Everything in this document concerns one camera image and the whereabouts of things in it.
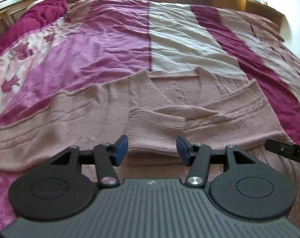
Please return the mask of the pink knit cardigan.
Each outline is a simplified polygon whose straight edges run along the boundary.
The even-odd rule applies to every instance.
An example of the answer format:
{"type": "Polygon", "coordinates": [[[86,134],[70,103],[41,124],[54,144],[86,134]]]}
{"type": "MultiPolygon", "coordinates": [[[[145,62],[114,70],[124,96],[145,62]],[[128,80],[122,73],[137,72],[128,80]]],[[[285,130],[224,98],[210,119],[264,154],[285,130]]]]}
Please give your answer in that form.
{"type": "Polygon", "coordinates": [[[290,219],[300,227],[300,164],[265,150],[268,138],[290,139],[259,84],[201,68],[142,71],[57,92],[44,109],[0,128],[0,170],[25,171],[66,147],[91,149],[123,134],[129,149],[116,169],[120,178],[185,178],[175,145],[179,135],[213,149],[240,147],[295,182],[290,219]]]}

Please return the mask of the pink purple striped bedspread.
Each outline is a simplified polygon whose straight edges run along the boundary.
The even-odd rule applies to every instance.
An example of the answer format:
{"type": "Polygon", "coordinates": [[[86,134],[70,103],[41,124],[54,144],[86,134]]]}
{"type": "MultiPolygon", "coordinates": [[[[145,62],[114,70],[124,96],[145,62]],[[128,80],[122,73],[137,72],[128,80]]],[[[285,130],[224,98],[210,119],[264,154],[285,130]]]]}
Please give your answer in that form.
{"type": "MultiPolygon", "coordinates": [[[[233,10],[142,0],[68,4],[58,20],[7,48],[0,55],[0,128],[44,109],[61,90],[142,71],[198,68],[257,81],[289,136],[286,143],[300,145],[300,59],[283,42],[233,10]]],[[[9,186],[31,168],[0,170],[0,230],[15,219],[9,186]]]]}

